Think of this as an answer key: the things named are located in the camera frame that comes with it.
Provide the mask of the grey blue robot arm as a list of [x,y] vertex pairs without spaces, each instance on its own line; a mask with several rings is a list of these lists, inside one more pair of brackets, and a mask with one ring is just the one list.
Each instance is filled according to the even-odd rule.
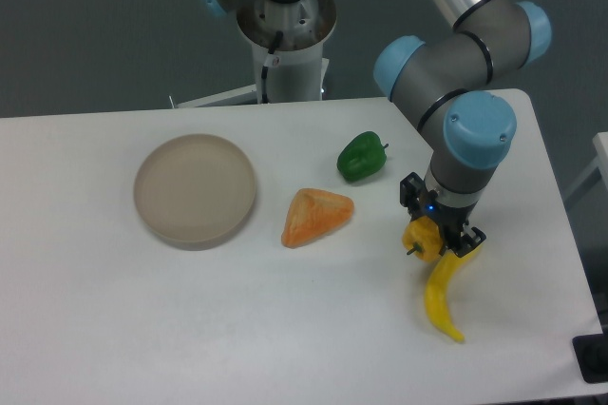
[[[432,45],[414,36],[393,41],[373,77],[432,150],[427,173],[401,182],[401,203],[413,219],[428,217],[437,226],[444,250],[463,257],[485,239],[468,218],[517,126],[509,104],[485,88],[542,56],[552,29],[529,2],[433,1],[450,36]],[[252,49],[260,103],[320,99],[322,49],[336,23],[333,0],[204,2],[214,14],[236,14]]]

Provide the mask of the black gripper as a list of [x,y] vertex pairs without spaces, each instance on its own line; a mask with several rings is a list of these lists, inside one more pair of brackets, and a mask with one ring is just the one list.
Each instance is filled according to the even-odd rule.
[[439,227],[446,248],[456,256],[472,253],[485,240],[485,233],[469,224],[477,204],[477,193],[457,193],[441,185],[428,171],[425,178],[409,173],[399,184],[400,204],[413,222],[422,216],[431,218]]

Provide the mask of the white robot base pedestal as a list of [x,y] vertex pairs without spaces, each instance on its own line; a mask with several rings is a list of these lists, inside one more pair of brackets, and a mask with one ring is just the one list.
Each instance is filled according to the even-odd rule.
[[329,60],[324,44],[336,25],[333,0],[290,4],[257,0],[237,11],[237,25],[251,46],[255,82],[246,87],[174,104],[174,108],[318,101]]

